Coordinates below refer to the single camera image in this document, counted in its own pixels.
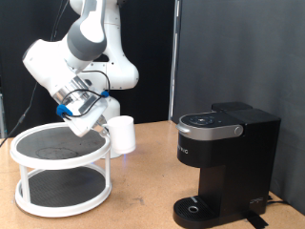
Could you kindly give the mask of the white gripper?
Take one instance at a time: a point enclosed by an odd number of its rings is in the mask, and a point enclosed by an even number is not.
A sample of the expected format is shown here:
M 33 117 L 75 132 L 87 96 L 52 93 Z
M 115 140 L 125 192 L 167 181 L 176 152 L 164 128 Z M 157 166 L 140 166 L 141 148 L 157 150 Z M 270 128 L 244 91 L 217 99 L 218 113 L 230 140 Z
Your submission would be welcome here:
M 99 99 L 89 112 L 81 117 L 72 117 L 70 120 L 64 119 L 75 135 L 82 137 L 93 127 L 95 131 L 102 131 L 107 126 L 107 120 L 102 115 L 107 109 L 108 102 L 105 98 Z

